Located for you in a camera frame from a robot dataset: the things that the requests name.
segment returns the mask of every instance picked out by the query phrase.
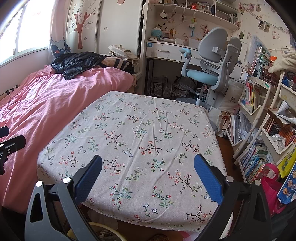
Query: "striped cushion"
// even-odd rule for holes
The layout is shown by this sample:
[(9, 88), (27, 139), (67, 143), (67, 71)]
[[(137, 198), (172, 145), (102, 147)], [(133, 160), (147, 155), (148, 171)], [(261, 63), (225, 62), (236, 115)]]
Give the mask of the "striped cushion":
[(14, 87), (12, 87), (10, 90), (7, 90), (5, 93), (3, 93), (2, 95), (0, 95), (0, 100), (2, 100), (4, 97), (8, 96), (9, 94), (11, 94), (16, 88), (18, 88), (19, 86), (16, 85)]

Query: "window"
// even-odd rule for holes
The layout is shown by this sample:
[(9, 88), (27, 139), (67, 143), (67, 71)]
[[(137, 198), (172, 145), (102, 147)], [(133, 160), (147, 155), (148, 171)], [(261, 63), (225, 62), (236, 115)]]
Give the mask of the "window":
[(48, 47), (55, 0), (30, 0), (0, 35), (0, 64), (24, 53)]

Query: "blue seat cushion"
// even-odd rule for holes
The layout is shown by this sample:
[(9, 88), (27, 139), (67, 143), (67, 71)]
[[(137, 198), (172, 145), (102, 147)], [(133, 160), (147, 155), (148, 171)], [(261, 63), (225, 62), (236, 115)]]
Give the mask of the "blue seat cushion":
[(194, 69), (186, 69), (186, 75), (189, 78), (210, 86), (214, 86), (215, 84), (217, 84), (218, 81), (218, 76), (207, 74), (205, 72), (197, 71)]

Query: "leaf decoration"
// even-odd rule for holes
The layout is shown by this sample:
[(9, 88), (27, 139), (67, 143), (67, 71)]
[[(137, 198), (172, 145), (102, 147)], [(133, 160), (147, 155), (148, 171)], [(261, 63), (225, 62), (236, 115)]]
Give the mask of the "leaf decoration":
[(239, 33), (239, 39), (243, 39), (243, 38), (244, 38), (244, 32), (241, 31), (241, 32)]

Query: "floral tablecloth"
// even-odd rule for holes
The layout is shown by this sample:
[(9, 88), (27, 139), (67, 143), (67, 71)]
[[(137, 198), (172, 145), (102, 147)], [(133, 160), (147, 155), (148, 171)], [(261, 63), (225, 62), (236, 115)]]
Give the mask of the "floral tablecloth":
[(200, 232), (217, 203), (194, 170), (198, 153), (226, 175), (203, 107), (111, 91), (40, 152), (37, 173), (46, 184), (59, 182), (100, 155), (86, 206), (138, 225)]

